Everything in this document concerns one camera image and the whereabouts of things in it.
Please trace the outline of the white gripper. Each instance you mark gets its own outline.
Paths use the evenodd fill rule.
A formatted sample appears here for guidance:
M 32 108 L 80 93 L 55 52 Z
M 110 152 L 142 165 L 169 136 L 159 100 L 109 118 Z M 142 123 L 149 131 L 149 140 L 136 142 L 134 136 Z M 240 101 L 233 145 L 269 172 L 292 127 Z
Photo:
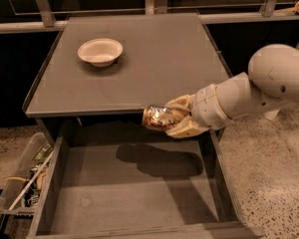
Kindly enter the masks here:
M 173 138 L 197 136 L 209 129 L 218 130 L 231 123 L 218 101 L 215 84 L 200 89 L 194 96 L 183 95 L 175 98 L 165 106 L 182 113 L 191 112 L 191 116 L 186 116 L 165 132 Z

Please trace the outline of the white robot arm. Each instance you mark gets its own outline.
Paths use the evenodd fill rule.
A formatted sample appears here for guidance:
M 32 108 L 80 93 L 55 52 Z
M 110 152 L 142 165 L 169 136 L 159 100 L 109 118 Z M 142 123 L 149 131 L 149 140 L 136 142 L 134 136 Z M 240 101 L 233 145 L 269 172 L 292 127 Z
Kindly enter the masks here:
M 209 24 L 205 29 L 229 79 L 168 102 L 187 116 L 167 135 L 192 137 L 248 114 L 299 104 L 299 22 Z

